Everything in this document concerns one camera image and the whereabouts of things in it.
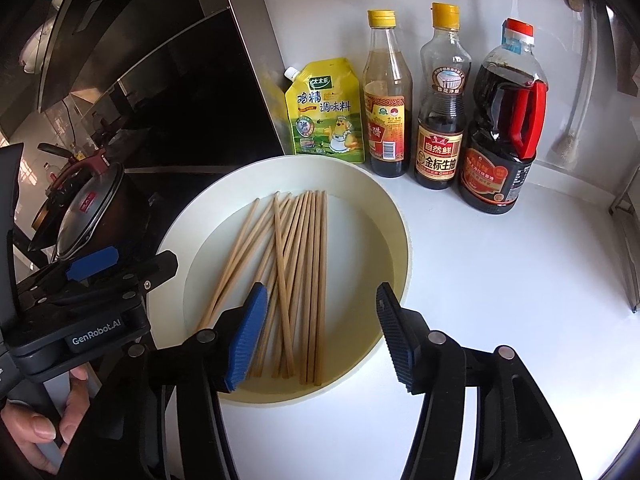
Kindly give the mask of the person's left hand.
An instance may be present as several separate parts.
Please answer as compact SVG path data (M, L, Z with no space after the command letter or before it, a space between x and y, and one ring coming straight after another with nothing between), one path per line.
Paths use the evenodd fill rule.
M70 394L67 396L65 411L58 425L64 441L61 448L62 454L66 453L66 448L88 411L90 405L88 378L86 364L79 365L70 371ZM32 466L49 474L58 473L58 466L55 466L38 448L40 444L53 442L58 435L53 422L25 404L11 401L2 408L1 418L17 447Z

